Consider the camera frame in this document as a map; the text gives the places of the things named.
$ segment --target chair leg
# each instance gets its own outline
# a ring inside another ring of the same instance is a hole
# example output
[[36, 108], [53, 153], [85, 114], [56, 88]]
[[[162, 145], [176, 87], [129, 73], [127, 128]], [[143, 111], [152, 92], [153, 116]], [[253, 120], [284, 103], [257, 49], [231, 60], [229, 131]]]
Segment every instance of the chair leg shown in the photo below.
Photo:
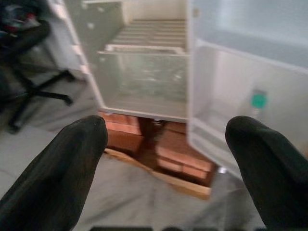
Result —
[[66, 71], [61, 72], [57, 76], [54, 76], [53, 78], [47, 80], [46, 82], [40, 84], [37, 87], [37, 89], [38, 90], [44, 89], [44, 88], [56, 83], [57, 81], [59, 81], [60, 79], [63, 79], [63, 78], [67, 78], [67, 80], [69, 80], [69, 81], [75, 80], [75, 77], [69, 71], [66, 70]]
[[51, 93], [51, 92], [44, 92], [44, 91], [37, 91], [35, 93], [35, 95], [41, 96], [41, 97], [46, 97], [46, 98], [63, 100], [67, 105], [71, 105], [73, 103], [73, 100], [67, 95]]
[[17, 108], [13, 117], [10, 119], [8, 123], [10, 133], [17, 133], [20, 130], [20, 127], [17, 126], [15, 123], [19, 119], [23, 111], [26, 109], [28, 104], [30, 103], [31, 98], [32, 98], [32, 95], [26, 96], [24, 100], [21, 102], [20, 106]]

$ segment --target floor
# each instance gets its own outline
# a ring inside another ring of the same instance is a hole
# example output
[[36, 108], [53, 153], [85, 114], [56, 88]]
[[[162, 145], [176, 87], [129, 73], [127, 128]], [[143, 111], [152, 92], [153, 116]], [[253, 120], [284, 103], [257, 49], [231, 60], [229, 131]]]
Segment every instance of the floor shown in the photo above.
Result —
[[[25, 127], [17, 135], [0, 126], [0, 196], [9, 189], [28, 163], [63, 127], [84, 116], [96, 114], [86, 83], [61, 82], [53, 88], [75, 101], [67, 107], [58, 100], [33, 103], [24, 116]], [[0, 125], [8, 113], [0, 115]], [[264, 227], [245, 185], [229, 173], [217, 173], [209, 200], [199, 200], [174, 191], [147, 172], [117, 160], [102, 157], [86, 204], [74, 231], [93, 226], [152, 227], [161, 231], [178, 227], [217, 230], [255, 230]]]

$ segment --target black office chair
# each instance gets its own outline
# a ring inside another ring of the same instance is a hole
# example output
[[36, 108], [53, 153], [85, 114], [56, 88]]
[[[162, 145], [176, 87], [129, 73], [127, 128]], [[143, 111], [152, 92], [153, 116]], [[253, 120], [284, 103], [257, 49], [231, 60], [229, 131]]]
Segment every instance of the black office chair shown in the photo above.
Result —
[[40, 26], [19, 32], [17, 38], [14, 39], [8, 48], [1, 48], [0, 50], [0, 62], [6, 63], [10, 67], [16, 79], [26, 90], [23, 101], [8, 123], [9, 131], [12, 133], [16, 133], [20, 130], [20, 127], [16, 125], [16, 122], [29, 105], [31, 99], [35, 96], [63, 100], [67, 105], [73, 103], [72, 99], [67, 95], [43, 91], [46, 87], [49, 87], [63, 78], [66, 78], [69, 81], [75, 80], [75, 77], [69, 71], [65, 70], [40, 85], [35, 85], [30, 79], [26, 78], [21, 71], [22, 68], [18, 57], [34, 46], [40, 44], [50, 34], [50, 32], [51, 28], [48, 22], [40, 21]]

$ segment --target green bottle cap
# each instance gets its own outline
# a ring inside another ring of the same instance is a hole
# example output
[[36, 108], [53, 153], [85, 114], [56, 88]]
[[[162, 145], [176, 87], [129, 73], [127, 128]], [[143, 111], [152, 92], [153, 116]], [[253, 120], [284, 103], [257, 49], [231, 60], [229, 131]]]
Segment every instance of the green bottle cap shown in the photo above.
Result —
[[254, 108], [265, 108], [267, 103], [266, 93], [262, 91], [256, 91], [252, 97], [251, 104]]

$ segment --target chair base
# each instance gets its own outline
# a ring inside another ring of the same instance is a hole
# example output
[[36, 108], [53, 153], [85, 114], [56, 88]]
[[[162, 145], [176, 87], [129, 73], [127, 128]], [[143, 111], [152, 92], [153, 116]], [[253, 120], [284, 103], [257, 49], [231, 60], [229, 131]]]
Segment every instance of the chair base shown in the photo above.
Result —
[[30, 81], [29, 79], [23, 76], [23, 74], [20, 72], [18, 67], [12, 66], [12, 70], [14, 72], [14, 75], [17, 77], [17, 79], [26, 88], [26, 94], [25, 94], [24, 99], [18, 106], [17, 110], [15, 111], [11, 119], [9, 120], [8, 132], [15, 134], [21, 129], [21, 127], [18, 126], [16, 122], [18, 121], [22, 113], [25, 111], [25, 109], [28, 107], [33, 97], [40, 96], [44, 98], [63, 100], [65, 104], [68, 106], [73, 104], [73, 100], [68, 95], [42, 91], [44, 88], [49, 87], [52, 84], [62, 79], [66, 79], [67, 81], [74, 81], [76, 78], [69, 71], [67, 70], [63, 71], [60, 74], [54, 76], [53, 78], [47, 80], [46, 82], [38, 86], [35, 86], [32, 81]]

